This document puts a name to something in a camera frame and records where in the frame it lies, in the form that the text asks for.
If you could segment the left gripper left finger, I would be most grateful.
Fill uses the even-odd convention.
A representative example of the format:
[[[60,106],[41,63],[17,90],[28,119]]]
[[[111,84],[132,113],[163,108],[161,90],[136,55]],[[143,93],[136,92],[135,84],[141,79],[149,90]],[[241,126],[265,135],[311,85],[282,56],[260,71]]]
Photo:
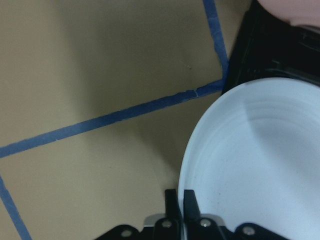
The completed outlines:
[[[167,189],[165,213],[147,217],[141,231],[127,224],[117,225],[98,240],[180,240],[182,238],[182,215],[175,189]]]

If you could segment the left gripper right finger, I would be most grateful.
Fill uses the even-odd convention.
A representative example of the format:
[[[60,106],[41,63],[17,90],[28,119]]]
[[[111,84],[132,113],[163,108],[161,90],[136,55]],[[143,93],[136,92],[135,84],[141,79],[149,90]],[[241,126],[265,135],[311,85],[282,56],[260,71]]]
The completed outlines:
[[[201,214],[193,190],[183,193],[183,220],[188,240],[284,240],[285,237],[255,223],[242,223],[234,231],[218,217]]]

